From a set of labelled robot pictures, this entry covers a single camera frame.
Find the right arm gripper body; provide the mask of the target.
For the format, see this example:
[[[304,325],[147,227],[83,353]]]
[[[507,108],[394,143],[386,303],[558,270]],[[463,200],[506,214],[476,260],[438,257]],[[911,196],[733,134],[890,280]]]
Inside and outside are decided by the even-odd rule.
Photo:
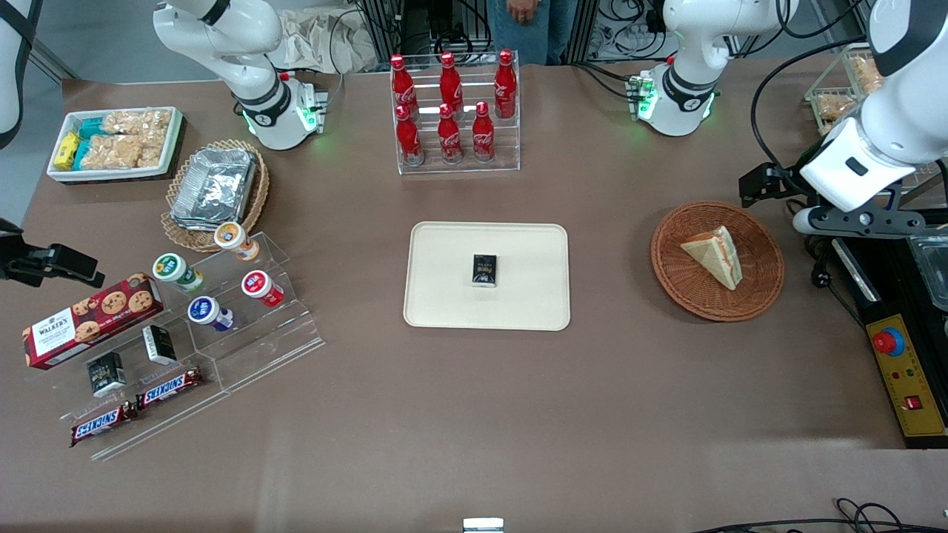
[[[1,219],[1,279],[28,284],[21,279],[20,274],[14,273],[10,265],[26,254],[26,241],[23,239],[23,230],[20,226],[7,219]]]

